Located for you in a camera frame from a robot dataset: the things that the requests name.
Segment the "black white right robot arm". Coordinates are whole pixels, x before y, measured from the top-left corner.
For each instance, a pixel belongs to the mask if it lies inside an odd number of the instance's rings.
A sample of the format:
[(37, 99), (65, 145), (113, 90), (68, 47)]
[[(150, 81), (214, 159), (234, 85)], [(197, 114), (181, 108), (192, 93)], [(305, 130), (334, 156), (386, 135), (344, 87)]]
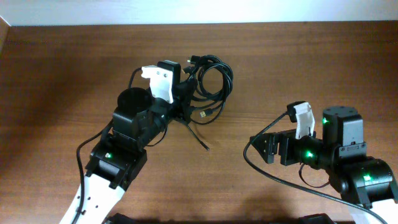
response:
[(306, 101), (287, 105), (287, 110), (271, 124), (288, 116), (297, 127), (270, 133), (267, 128), (249, 138), (247, 147), (253, 147), (265, 163), (280, 156), (283, 166), (300, 164), (328, 175), (326, 185), (339, 197), (320, 192), (319, 186), (303, 186), (280, 179), (253, 164), (247, 155), (245, 161), (260, 174), (295, 189), (327, 198), (349, 206), (356, 223), (397, 223), (397, 181), (387, 162), (367, 155), (363, 119), (349, 106), (331, 106), (323, 110), (322, 138), (315, 132), (312, 107)]

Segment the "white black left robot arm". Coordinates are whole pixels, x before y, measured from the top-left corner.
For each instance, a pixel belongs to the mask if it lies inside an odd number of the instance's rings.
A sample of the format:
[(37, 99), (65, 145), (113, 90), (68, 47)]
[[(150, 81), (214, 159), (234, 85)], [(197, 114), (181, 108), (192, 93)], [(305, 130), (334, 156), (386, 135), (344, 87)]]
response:
[(62, 223), (103, 223), (122, 199), (147, 161), (146, 148), (168, 124), (188, 123), (194, 79), (173, 87), (173, 101), (154, 98), (151, 90), (128, 88), (118, 96), (112, 120), (96, 134), (99, 142), (86, 166), (80, 166), (80, 186)]

